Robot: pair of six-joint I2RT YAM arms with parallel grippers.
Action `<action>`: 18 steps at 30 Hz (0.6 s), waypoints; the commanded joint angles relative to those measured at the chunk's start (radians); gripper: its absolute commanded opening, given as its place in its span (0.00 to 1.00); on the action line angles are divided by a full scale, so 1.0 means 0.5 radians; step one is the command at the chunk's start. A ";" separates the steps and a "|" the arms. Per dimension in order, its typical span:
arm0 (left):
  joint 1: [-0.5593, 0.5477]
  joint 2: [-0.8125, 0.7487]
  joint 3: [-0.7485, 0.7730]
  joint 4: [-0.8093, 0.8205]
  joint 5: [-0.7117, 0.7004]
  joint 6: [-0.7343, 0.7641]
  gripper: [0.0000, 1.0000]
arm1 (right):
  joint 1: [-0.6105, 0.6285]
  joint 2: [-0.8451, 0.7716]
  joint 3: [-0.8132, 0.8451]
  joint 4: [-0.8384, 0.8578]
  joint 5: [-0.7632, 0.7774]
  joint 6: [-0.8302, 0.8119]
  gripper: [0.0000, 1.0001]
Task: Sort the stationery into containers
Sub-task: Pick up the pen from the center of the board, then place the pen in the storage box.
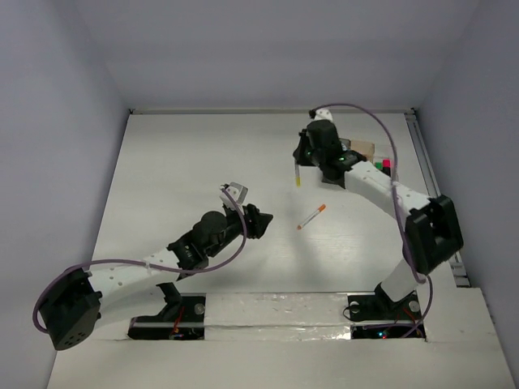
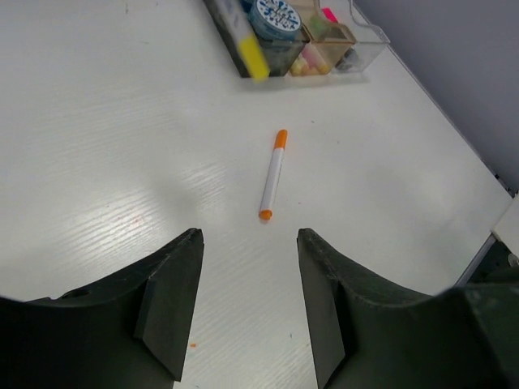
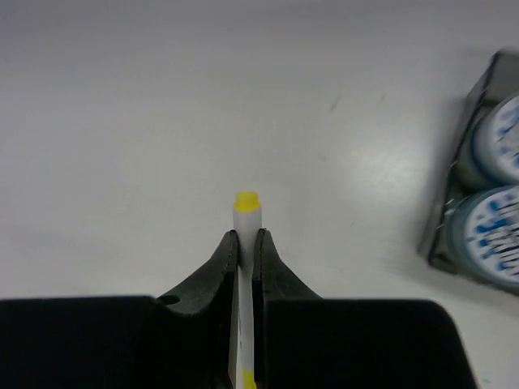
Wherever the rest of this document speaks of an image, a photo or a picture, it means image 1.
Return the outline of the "orange white marker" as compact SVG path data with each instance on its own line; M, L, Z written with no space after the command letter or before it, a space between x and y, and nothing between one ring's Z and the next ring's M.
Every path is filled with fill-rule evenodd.
M306 217L303 221L301 221L297 225L297 230L303 229L306 225L312 222L322 211L326 209L326 205L320 205L315 211L313 211L308 217Z

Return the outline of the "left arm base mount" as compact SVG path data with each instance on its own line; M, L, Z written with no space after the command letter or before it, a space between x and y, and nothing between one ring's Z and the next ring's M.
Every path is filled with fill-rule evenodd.
M182 295L173 282L158 284L164 305L155 315L134 317L127 336L132 340L203 340L205 294Z

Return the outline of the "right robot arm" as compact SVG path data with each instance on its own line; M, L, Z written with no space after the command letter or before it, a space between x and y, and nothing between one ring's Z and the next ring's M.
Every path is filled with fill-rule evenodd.
M404 258L375 288L373 307L379 316L398 313L418 284L463 247L449 197L433 198L392 180L364 155L346 148L331 121L312 121L301 130L293 157L297 165L315 166L326 182L362 196L397 221Z

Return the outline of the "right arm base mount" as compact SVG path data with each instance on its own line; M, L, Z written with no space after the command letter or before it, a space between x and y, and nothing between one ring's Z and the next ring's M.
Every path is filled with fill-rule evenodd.
M424 319L433 302L432 284L428 284L424 308L413 291L399 302L391 301L377 286L372 294L354 294L347 298L342 316L352 324L354 339L422 339L427 338Z

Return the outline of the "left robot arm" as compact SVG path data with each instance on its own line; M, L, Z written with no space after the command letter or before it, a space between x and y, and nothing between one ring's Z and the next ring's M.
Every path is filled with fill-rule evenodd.
M175 282L214 271L211 258L235 239L260 239L272 220L253 204L240 210L225 207L206 212L177 241L144 259L100 259L69 267L37 298L32 323L49 336L55 350L66 350L116 321L124 300L151 288L162 291L152 299L153 318L175 319L182 308Z

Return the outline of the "yellow white marker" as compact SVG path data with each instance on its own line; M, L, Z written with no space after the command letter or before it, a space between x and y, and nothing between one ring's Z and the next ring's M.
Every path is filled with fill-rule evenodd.
M300 175L300 169L299 164L297 161L294 162L294 175L295 175L295 184L296 187L301 187L301 175Z

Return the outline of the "black pink highlighter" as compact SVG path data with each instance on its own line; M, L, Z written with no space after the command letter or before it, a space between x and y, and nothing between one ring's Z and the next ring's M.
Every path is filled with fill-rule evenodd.
M382 171L384 174L391 176L392 175L392 162L390 159L384 159L382 161Z

